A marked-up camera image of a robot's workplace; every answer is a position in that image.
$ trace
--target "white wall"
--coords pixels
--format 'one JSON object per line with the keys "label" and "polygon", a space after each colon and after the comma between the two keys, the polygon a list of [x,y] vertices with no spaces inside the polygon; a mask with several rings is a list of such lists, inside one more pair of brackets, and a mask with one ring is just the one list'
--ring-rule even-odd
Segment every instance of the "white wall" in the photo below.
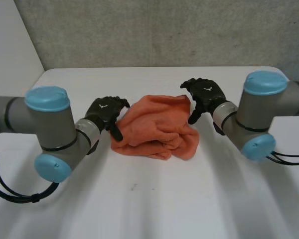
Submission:
{"label": "white wall", "polygon": [[43,72],[13,0],[0,0],[0,95],[23,95]]}

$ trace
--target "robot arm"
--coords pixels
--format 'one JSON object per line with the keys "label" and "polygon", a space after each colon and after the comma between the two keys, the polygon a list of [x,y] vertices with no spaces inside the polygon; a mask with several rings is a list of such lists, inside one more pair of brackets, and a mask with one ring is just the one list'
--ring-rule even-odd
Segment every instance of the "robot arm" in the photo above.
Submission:
{"label": "robot arm", "polygon": [[127,100],[118,97],[96,99],[84,118],[74,123],[70,101],[64,89],[39,87],[23,97],[0,97],[0,133],[35,133],[42,153],[34,161],[44,179],[63,182],[85,155],[92,153],[102,130],[123,139],[115,125]]}
{"label": "robot arm", "polygon": [[275,72],[249,74],[239,107],[227,101],[210,80],[191,79],[181,88],[196,101],[188,122],[193,124],[202,113],[211,113],[216,131],[226,135],[250,160],[262,160],[274,151],[276,141],[268,133],[274,117],[299,116],[299,82],[288,81]]}

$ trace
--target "table surface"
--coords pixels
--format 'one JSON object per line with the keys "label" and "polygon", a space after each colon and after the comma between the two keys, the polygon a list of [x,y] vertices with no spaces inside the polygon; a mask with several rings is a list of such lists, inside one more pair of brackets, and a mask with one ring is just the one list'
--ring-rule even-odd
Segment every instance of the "table surface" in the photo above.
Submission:
{"label": "table surface", "polygon": [[[238,104],[246,76],[272,67],[53,69],[37,85],[67,90],[75,121],[95,98],[182,95],[190,78],[216,81]],[[299,239],[299,166],[244,158],[205,114],[189,161],[119,155],[107,132],[92,155],[49,198],[17,205],[0,199],[0,239]],[[275,119],[277,150],[299,153],[299,117]],[[23,194],[49,183],[33,168],[35,135],[0,134],[0,171]]]}

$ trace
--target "black cable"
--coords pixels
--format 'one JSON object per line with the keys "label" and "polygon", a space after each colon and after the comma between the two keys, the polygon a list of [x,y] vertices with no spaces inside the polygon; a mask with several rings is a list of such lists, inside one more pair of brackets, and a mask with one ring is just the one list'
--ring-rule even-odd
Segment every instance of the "black cable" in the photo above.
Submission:
{"label": "black cable", "polygon": [[282,164],[282,165],[289,165],[289,166],[297,166],[297,165],[299,165],[299,163],[293,163],[293,162],[285,161],[285,160],[281,159],[280,157],[278,157],[278,155],[280,155],[280,153],[272,152],[272,156],[275,157],[276,159],[271,158],[269,156],[267,156],[267,158],[269,160],[275,162],[275,163]]}
{"label": "black cable", "polygon": [[281,162],[281,161],[278,161],[278,160],[276,160],[276,159],[273,159],[273,158],[271,158],[271,157],[269,157],[269,156],[267,156],[267,158],[268,158],[269,160],[275,162],[275,163],[286,165],[285,163],[283,163],[283,162]]}
{"label": "black cable", "polygon": [[279,160],[280,162],[283,162],[285,165],[293,165],[293,166],[296,166],[296,165],[299,165],[299,163],[293,163],[293,162],[288,162],[288,161],[285,161],[281,158],[279,158],[277,155],[273,154],[273,156]]}
{"label": "black cable", "polygon": [[273,151],[272,153],[273,155],[279,155],[279,156],[283,156],[283,157],[292,157],[292,158],[299,158],[299,154],[298,155],[293,155],[293,154],[284,154],[284,153],[278,153]]}
{"label": "black cable", "polygon": [[3,179],[1,178],[0,175],[0,183],[1,185],[10,193],[14,194],[15,196],[12,195],[8,195],[4,192],[2,192],[0,190],[0,197],[9,201],[9,202],[13,202],[13,203],[36,203],[39,202],[41,199],[46,198],[48,196],[50,196],[59,186],[58,183],[52,183],[45,191],[43,191],[42,193],[38,193],[38,194],[33,194],[31,196],[27,196],[27,195],[22,195],[19,194],[17,192],[15,192],[14,190],[12,190],[11,188],[9,188],[3,181]]}

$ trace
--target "orange towel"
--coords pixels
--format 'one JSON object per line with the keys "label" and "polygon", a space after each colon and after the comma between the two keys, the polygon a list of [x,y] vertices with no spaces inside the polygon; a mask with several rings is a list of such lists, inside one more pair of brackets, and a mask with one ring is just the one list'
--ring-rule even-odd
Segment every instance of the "orange towel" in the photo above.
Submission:
{"label": "orange towel", "polygon": [[190,100],[187,96],[144,96],[117,122],[123,140],[112,138],[112,150],[123,155],[140,155],[184,160],[196,152],[199,135],[189,127]]}

